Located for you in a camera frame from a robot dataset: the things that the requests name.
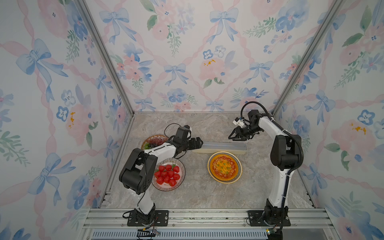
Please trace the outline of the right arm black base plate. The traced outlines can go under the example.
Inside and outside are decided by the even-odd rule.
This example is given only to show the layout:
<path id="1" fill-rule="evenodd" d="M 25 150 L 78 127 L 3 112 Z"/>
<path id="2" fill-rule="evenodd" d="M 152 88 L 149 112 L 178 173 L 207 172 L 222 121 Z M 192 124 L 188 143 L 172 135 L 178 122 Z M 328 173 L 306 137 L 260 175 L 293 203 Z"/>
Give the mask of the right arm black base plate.
<path id="1" fill-rule="evenodd" d="M 282 211 L 265 213 L 264 210 L 248 210 L 248 220 L 251 227 L 290 227 L 291 222 L 287 214 L 282 217 Z"/>

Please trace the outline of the yellow plate with food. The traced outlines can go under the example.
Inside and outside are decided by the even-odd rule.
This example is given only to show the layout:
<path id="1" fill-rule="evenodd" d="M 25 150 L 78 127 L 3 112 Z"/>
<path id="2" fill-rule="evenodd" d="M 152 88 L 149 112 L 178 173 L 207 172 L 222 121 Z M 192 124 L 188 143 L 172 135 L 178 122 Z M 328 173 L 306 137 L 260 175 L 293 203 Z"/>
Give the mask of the yellow plate with food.
<path id="1" fill-rule="evenodd" d="M 241 162 L 229 152 L 214 153 L 208 160 L 207 168 L 210 176 L 222 184 L 235 183 L 243 173 Z"/>

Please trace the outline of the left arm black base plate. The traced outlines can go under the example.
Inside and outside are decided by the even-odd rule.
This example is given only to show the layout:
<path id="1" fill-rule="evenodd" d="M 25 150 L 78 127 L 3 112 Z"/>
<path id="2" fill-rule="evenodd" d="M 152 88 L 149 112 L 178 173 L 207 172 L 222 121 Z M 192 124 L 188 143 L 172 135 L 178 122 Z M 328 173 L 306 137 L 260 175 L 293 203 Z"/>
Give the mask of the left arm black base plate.
<path id="1" fill-rule="evenodd" d="M 169 222 L 168 210 L 152 210 L 148 215 L 140 213 L 134 209 L 124 213 L 124 218 L 127 219 L 128 227 L 167 227 Z"/>

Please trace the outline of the cream plastic wrap dispenser box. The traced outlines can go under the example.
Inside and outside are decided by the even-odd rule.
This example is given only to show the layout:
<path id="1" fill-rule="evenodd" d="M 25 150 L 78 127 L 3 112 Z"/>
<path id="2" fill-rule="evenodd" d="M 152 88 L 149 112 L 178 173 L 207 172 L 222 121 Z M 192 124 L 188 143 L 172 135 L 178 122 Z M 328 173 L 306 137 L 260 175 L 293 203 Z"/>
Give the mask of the cream plastic wrap dispenser box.
<path id="1" fill-rule="evenodd" d="M 204 142 L 200 149 L 192 150 L 192 152 L 199 154 L 228 152 L 234 155 L 244 155 L 247 150 L 247 145 L 240 142 Z"/>

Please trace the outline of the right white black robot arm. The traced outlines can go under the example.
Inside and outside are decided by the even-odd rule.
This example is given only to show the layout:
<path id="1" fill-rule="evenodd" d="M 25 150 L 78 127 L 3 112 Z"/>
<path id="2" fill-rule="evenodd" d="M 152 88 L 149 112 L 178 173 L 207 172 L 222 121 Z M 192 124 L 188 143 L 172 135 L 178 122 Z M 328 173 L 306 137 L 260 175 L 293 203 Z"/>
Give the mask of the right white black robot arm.
<path id="1" fill-rule="evenodd" d="M 284 226 L 288 220 L 287 197 L 291 176 L 304 162 L 302 139 L 280 126 L 267 109 L 259 102 L 250 101 L 241 108 L 240 117 L 228 139 L 247 141 L 260 132 L 267 133 L 273 141 L 270 160 L 275 167 L 274 183 L 267 198 L 264 212 L 257 220 L 268 226 Z"/>

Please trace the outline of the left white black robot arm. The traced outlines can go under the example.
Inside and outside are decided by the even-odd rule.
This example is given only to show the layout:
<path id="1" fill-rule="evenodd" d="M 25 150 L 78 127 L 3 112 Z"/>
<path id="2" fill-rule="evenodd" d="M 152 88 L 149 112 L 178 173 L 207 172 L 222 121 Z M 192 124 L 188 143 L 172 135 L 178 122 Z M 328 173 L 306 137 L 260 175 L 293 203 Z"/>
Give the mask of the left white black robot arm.
<path id="1" fill-rule="evenodd" d="M 182 152 L 200 149 L 203 144 L 201 138 L 191 137 L 191 129 L 186 125 L 179 127 L 174 136 L 158 147 L 148 150 L 136 148 L 131 152 L 119 175 L 119 181 L 135 200 L 135 208 L 123 214 L 127 226 L 150 227 L 158 221 L 163 226 L 168 224 L 165 220 L 168 211 L 156 211 L 149 191 L 156 165 Z"/>

